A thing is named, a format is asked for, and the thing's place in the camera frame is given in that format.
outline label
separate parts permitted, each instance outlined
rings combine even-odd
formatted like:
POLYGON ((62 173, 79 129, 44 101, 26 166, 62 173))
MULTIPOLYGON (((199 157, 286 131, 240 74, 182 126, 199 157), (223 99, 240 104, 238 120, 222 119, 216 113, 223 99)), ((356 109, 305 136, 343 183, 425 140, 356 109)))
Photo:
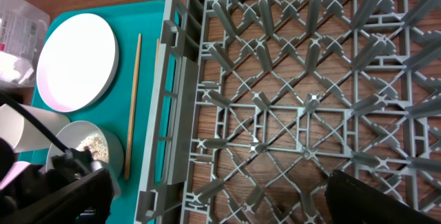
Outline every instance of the label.
POLYGON ((37 23, 5 11, 1 18, 0 51, 32 61, 37 42, 37 23))

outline package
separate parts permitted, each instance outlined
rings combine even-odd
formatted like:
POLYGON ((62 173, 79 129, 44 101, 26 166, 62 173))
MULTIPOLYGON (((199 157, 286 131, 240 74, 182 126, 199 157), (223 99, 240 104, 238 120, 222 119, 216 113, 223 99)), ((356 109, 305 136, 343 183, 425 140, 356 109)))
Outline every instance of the package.
POLYGON ((25 0, 0 0, 0 88, 34 86, 49 21, 25 0))

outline white container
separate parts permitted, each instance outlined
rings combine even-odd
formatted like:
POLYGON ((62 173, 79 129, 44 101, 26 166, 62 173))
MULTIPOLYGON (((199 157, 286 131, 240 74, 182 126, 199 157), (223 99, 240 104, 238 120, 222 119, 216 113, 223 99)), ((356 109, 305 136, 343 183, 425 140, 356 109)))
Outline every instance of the white container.
MULTIPOLYGON (((70 123, 62 114, 26 105, 22 107, 54 135, 70 123)), ((31 122, 6 104, 0 107, 0 137, 10 144, 14 152, 45 149, 52 144, 31 122)))
POLYGON ((109 88, 119 49, 103 18, 78 14, 65 20, 44 45, 37 70, 40 96, 58 112, 92 104, 109 88))
MULTIPOLYGON (((107 154, 111 168, 118 178, 123 169, 124 163, 124 153, 123 146, 115 134, 107 131, 101 130, 96 125, 88 121, 74 121, 73 123, 65 126, 58 134, 57 138, 67 147, 77 148, 80 143, 86 139, 88 136, 98 134, 101 137, 101 141, 107 147, 107 154)), ((52 169, 52 158, 55 155, 62 155, 63 152, 60 151, 55 145, 51 145, 48 152, 48 157, 46 159, 46 170, 52 169)))
POLYGON ((49 15, 25 0, 0 0, 0 87, 32 87, 49 15))

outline bowl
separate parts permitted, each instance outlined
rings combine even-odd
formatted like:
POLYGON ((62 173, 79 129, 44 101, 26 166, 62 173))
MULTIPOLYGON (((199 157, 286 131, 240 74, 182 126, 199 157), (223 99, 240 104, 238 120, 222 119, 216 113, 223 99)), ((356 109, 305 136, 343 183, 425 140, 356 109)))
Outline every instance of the bowl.
MULTIPOLYGON (((98 134, 107 147, 108 163, 118 178, 123 169, 124 153, 123 146, 115 134, 102 130, 88 121, 75 121, 65 126, 57 134, 57 138, 67 147, 77 148, 85 138, 93 134, 98 134)), ((56 155, 63 155, 63 152, 52 144, 46 159, 46 171, 54 167, 51 158, 56 155)))
POLYGON ((119 48, 109 24, 95 14, 64 21, 46 41, 37 66, 37 87, 44 103, 72 112, 99 99, 109 88, 119 48))

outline gray plastic dish rack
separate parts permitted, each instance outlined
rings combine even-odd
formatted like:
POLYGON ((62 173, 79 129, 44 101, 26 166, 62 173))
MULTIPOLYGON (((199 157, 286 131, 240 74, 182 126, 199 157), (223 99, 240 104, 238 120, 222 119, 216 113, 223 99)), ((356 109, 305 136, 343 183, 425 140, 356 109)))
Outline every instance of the gray plastic dish rack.
POLYGON ((400 202, 421 212, 428 212, 441 203, 441 182, 433 177, 432 173, 441 173, 441 162, 431 159, 431 153, 441 148, 441 131, 431 127, 427 122, 428 116, 441 114, 441 79, 427 78, 419 69, 427 66, 430 62, 441 57, 441 33, 423 32, 416 27, 432 9, 440 8, 439 0, 419 0, 412 9, 409 8, 408 0, 401 0, 399 8, 394 8, 394 0, 362 0, 358 7, 357 0, 353 1, 352 15, 345 13, 343 6, 349 0, 257 0, 256 3, 246 4, 245 0, 166 0, 164 12, 161 44, 159 47, 159 60, 157 69, 160 73, 154 80, 154 92, 150 106, 149 125, 145 140, 145 151, 141 181, 139 183, 139 197, 136 206, 135 223, 146 223, 156 219, 157 223, 188 223, 190 212, 206 215, 206 223, 225 223, 236 219, 240 223, 251 223, 247 218, 256 213, 261 203, 266 202, 272 211, 272 220, 264 220, 264 223, 291 223, 289 215, 300 208, 307 223, 323 222, 322 214, 316 209, 313 195, 325 184, 317 186, 310 192, 302 192, 296 185, 296 181, 287 175, 287 171, 293 168, 300 159, 313 161, 329 176, 329 171, 320 166, 320 158, 337 157, 345 158, 347 162, 339 167, 344 170, 353 166, 354 176, 358 178, 359 171, 368 171, 381 181, 377 188, 379 191, 389 194, 400 202), (273 22, 271 5, 278 5, 283 9, 280 21, 273 22), (302 20, 298 13, 301 6, 308 5, 307 19, 302 20), (326 11, 320 14, 320 8, 326 11), (243 11, 242 23, 234 25, 231 13, 236 9, 243 11), (174 19, 178 13, 180 22, 174 19), (317 27, 330 17, 338 17, 343 21, 348 31, 342 33, 337 39, 330 36, 322 36, 317 32, 317 27), (209 42, 208 24, 211 17, 216 17, 222 23, 224 35, 222 42, 209 42), (276 34, 276 31, 289 20, 295 19, 305 28, 298 37, 286 39, 276 34), (259 39, 244 40, 240 35, 251 25, 256 24, 264 31, 259 39), (391 32, 384 35, 377 32, 391 32), (342 44, 351 37, 353 39, 354 56, 345 54, 342 44), (368 40, 367 45, 359 51, 358 38, 368 40), (391 41, 399 37, 400 47, 391 41), (280 46, 279 55, 272 59, 269 55, 267 40, 272 39, 280 46), (238 41, 242 48, 238 57, 228 56, 228 47, 233 41, 238 41), (420 52, 411 55, 410 42, 423 47, 420 52), (297 51, 301 43, 309 43, 307 56, 302 58, 297 51), (346 75, 338 81, 332 81, 316 70, 330 54, 336 54, 351 68, 346 75), (251 55, 255 56, 261 65, 261 71, 253 77, 243 79, 236 71, 240 64, 251 55), (283 59, 296 60, 302 67, 300 75, 286 80, 273 70, 283 59), (205 62, 215 60, 221 66, 220 83, 203 81, 205 62), (174 87, 172 92, 165 90, 168 63, 176 63, 174 72, 174 87), (397 72, 392 81, 388 82, 380 77, 371 77, 366 72, 397 72), (278 94, 268 99, 263 92, 255 92, 253 86, 262 77, 272 74, 281 89, 278 94), (234 75, 240 80, 236 95, 229 99, 225 97, 225 77, 234 75), (325 89, 322 95, 308 94, 305 99, 298 96, 294 86, 307 75, 312 76, 325 89), (341 84, 348 77, 353 77, 353 96, 349 101, 342 89, 341 84), (358 79, 364 78, 371 86, 377 89, 375 94, 359 99, 358 79), (401 93, 394 88, 393 84, 401 80, 401 93), (416 103, 413 101, 412 84, 416 84, 428 93, 428 97, 416 103), (253 94, 254 104, 237 103, 244 92, 253 94), (288 105, 275 105, 285 94, 291 94, 298 101, 296 107, 288 105), (345 108, 319 108, 319 103, 329 95, 336 97, 345 108), (159 136, 159 125, 163 100, 172 100, 168 133, 166 137, 159 136), (198 116, 201 106, 217 106, 216 132, 212 139, 199 139, 197 137, 198 116), (254 111, 254 115, 241 120, 235 109, 247 108, 254 111), (275 110, 296 112, 297 117, 288 124, 283 123, 274 114, 275 110), (321 119, 317 112, 337 112, 343 116, 342 122, 332 127, 321 119), (239 123, 233 133, 228 134, 228 114, 239 123), (398 121, 386 129, 374 123, 368 114, 383 116, 399 116, 398 121), (260 116, 267 119, 273 116, 280 123, 281 130, 273 137, 258 139, 256 130, 266 130, 266 121, 258 124, 260 116), (291 128, 299 122, 303 116, 307 117, 306 128, 291 128), (310 119, 316 119, 321 126, 328 131, 319 142, 309 144, 310 119), (349 119, 353 119, 353 129, 349 128, 349 119), (367 146, 359 150, 358 124, 363 123, 377 134, 377 137, 367 146), (404 145, 397 140, 394 133, 399 126, 404 127, 404 145), (246 132, 253 137, 249 144, 230 142, 241 132, 246 132), (298 141, 301 132, 306 133, 306 144, 298 141), (282 134, 288 134, 295 142, 292 147, 274 148, 271 145, 282 134), (438 142, 429 143, 429 135, 436 137, 438 142), (341 144, 340 152, 326 152, 318 149, 318 146, 329 137, 333 137, 341 144), (156 147, 159 141, 166 141, 167 148, 163 166, 163 178, 160 183, 154 182, 156 147), (386 145, 400 155, 399 159, 381 157, 368 153, 377 145, 386 145), (240 160, 230 149, 231 146, 248 147, 250 156, 240 160), (218 154, 221 150, 227 150, 231 156, 235 168, 225 178, 219 178, 216 170, 218 154), (277 160, 271 156, 271 151, 299 154, 298 159, 292 161, 291 166, 284 170, 277 160), (279 177, 286 178, 300 194, 299 202, 291 209, 281 211, 267 197, 265 187, 259 186, 253 176, 247 171, 245 165, 253 161, 257 156, 266 154, 274 162, 274 166, 280 171, 279 177), (211 166, 210 182, 193 191, 192 179, 194 164, 203 163, 211 166), (399 164, 398 170, 392 170, 389 166, 399 164), (391 176, 382 178, 380 173, 389 173, 391 176), (237 203, 225 188, 227 182, 235 173, 241 173, 254 185, 251 194, 243 203, 237 203), (417 176, 423 178, 427 184, 437 191, 419 201, 417 176), (397 185, 405 180, 407 196, 402 197, 397 190, 397 185), (230 214, 224 219, 218 219, 214 214, 214 197, 224 194, 228 199, 230 214))

